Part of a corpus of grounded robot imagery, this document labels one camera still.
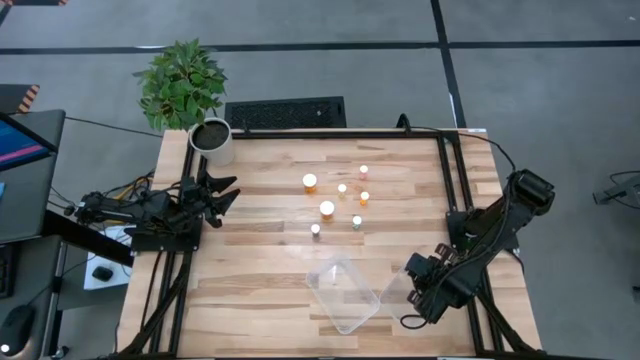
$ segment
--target wooden table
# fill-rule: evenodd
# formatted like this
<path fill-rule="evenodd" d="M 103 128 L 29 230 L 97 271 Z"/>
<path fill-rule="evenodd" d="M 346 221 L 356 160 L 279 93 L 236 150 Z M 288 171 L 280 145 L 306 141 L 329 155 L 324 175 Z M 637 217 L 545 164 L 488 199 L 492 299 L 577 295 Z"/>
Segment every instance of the wooden table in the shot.
<path fill-rule="evenodd" d="M 184 132 L 165 135 L 155 188 L 179 180 L 187 146 Z M 194 254 L 178 356 L 436 356 L 472 355 L 467 311 L 448 309 L 437 325 L 404 329 L 383 310 L 350 335 L 341 335 L 305 282 L 309 270 L 336 253 L 347 254 L 376 294 L 408 257 L 420 249 L 433 253 L 448 243 L 444 181 L 433 139 L 236 140 L 235 161 L 208 171 L 238 177 L 237 198 L 224 226 L 205 224 Z M 476 206 L 501 195 L 498 174 L 486 142 L 462 138 L 462 149 Z M 459 182 L 449 159 L 456 193 Z M 193 173 L 199 156 L 195 156 Z M 358 180 L 360 165 L 369 179 Z M 304 174 L 318 177 L 317 192 L 304 193 Z M 347 184 L 344 200 L 338 184 Z M 367 207 L 359 193 L 371 194 Z M 331 222 L 322 222 L 318 205 L 336 204 Z M 359 231 L 354 214 L 363 217 Z M 321 223 L 314 242 L 309 228 Z M 121 348 L 140 326 L 155 253 L 136 258 L 119 328 Z M 155 281 L 155 307 L 162 270 Z M 522 338 L 540 347 L 529 296 L 519 264 L 500 254 L 489 266 L 495 302 Z M 486 315 L 479 305 L 485 347 L 490 348 Z M 163 327 L 166 349 L 170 320 Z"/>

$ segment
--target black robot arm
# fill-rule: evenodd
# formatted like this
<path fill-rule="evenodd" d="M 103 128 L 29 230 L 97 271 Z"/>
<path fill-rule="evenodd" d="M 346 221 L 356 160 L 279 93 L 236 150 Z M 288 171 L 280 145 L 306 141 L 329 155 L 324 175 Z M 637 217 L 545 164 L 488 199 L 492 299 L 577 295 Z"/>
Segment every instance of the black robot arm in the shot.
<path fill-rule="evenodd" d="M 405 269 L 415 289 L 407 300 L 427 323 L 436 323 L 451 306 L 461 308 L 478 293 L 483 269 L 534 216 L 545 214 L 555 197 L 553 185 L 529 170 L 509 176 L 504 195 L 487 209 L 467 214 L 456 230 L 457 249 L 440 244 L 440 258 L 415 253 Z"/>
<path fill-rule="evenodd" d="M 76 216 L 84 225 L 108 220 L 136 225 L 126 230 L 130 235 L 185 234 L 199 222 L 201 214 L 211 226 L 219 228 L 222 221 L 218 216 L 226 214 L 240 189 L 219 197 L 212 194 L 221 193 L 236 180 L 235 176 L 216 179 L 201 170 L 195 179 L 184 177 L 167 189 L 146 192 L 135 201 L 107 198 L 102 193 L 92 192 L 82 197 Z M 178 190 L 179 195 L 170 194 L 172 190 Z"/>

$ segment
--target monitor screen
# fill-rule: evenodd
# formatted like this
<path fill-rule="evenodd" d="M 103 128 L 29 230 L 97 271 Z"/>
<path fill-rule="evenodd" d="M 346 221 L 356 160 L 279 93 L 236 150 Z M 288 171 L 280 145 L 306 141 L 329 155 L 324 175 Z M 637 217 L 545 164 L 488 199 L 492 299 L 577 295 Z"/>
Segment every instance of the monitor screen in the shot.
<path fill-rule="evenodd" d="M 0 169 L 46 157 L 49 149 L 0 119 Z"/>

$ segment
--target clear plastic box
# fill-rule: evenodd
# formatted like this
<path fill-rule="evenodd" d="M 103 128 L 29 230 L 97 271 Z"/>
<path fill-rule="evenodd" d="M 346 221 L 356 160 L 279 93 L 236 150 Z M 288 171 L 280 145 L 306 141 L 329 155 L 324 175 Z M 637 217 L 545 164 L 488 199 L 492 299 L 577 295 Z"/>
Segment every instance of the clear plastic box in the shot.
<path fill-rule="evenodd" d="M 360 271 L 344 256 L 334 256 L 307 274 L 307 284 L 341 334 L 349 334 L 380 309 Z"/>

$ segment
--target yellow and black striped tape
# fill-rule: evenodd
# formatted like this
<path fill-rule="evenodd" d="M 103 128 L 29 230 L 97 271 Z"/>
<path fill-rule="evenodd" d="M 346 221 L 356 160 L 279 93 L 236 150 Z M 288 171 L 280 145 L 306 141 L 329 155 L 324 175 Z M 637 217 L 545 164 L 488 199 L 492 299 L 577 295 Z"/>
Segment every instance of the yellow and black striped tape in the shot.
<path fill-rule="evenodd" d="M 22 98 L 22 103 L 18 106 L 19 113 L 26 114 L 29 112 L 31 104 L 33 104 L 36 95 L 38 95 L 38 91 L 40 91 L 40 85 L 31 85 L 31 88 L 27 90 L 27 93 Z"/>

